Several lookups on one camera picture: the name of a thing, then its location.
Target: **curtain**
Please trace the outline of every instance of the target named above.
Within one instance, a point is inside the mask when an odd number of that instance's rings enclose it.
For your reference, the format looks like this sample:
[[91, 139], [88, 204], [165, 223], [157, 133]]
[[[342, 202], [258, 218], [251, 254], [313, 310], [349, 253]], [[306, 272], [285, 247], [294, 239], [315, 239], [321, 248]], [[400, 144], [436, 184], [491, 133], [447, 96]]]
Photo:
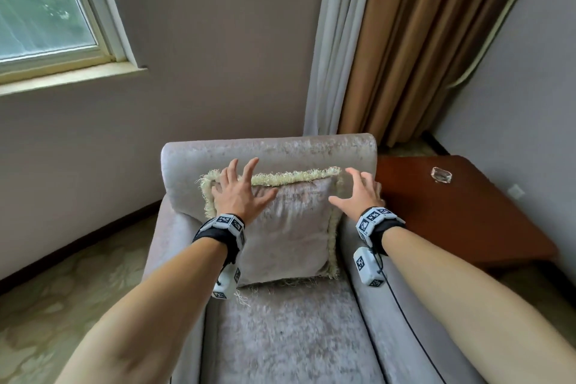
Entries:
[[304, 135], [335, 134], [366, 0], [322, 0]]
[[367, 0], [338, 133], [393, 146], [435, 121], [508, 0]]

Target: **forearm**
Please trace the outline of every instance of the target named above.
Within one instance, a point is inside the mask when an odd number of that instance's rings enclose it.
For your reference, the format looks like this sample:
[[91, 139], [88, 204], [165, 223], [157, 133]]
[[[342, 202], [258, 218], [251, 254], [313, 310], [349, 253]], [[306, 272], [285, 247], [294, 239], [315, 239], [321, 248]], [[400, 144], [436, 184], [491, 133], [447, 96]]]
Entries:
[[226, 256], [224, 244], [200, 238], [152, 273], [92, 327], [57, 383], [168, 380]]
[[382, 246], [490, 384], [566, 383], [576, 377], [574, 349], [507, 287], [403, 228], [386, 231]]

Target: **patterned floor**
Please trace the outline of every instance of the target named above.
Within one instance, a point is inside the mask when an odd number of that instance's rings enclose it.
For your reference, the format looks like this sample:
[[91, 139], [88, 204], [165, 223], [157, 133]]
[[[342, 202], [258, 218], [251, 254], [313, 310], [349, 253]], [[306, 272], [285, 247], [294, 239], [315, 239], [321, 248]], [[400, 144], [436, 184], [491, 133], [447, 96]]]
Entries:
[[[415, 141], [380, 152], [434, 155]], [[84, 334], [142, 277], [155, 216], [76, 253], [0, 296], [0, 384], [50, 384]], [[533, 267], [500, 279], [576, 346], [576, 310]]]

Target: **white sheer curtain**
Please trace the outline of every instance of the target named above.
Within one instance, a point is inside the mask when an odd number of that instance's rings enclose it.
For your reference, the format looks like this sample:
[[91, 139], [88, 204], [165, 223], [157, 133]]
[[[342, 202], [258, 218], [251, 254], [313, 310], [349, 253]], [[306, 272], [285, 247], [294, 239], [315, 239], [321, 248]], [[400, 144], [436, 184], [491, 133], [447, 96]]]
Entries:
[[366, 0], [322, 0], [304, 135], [335, 134]]

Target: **person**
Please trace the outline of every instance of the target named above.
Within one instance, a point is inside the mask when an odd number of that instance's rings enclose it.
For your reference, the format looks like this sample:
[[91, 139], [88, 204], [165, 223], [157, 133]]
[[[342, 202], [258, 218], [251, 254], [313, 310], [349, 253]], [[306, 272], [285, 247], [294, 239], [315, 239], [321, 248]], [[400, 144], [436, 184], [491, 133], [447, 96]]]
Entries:
[[[234, 214], [249, 224], [276, 197], [276, 189], [262, 197], [252, 194], [257, 162], [252, 159], [240, 179], [238, 160], [222, 170], [222, 189], [213, 190], [218, 214]], [[352, 197], [331, 196], [330, 203], [354, 220], [370, 207], [384, 206], [371, 174], [346, 171], [354, 181]], [[507, 287], [406, 228], [387, 229], [381, 243], [416, 296], [488, 383], [576, 382], [576, 351]], [[222, 242], [209, 236], [194, 241], [102, 316], [56, 383], [166, 383], [226, 258]]]

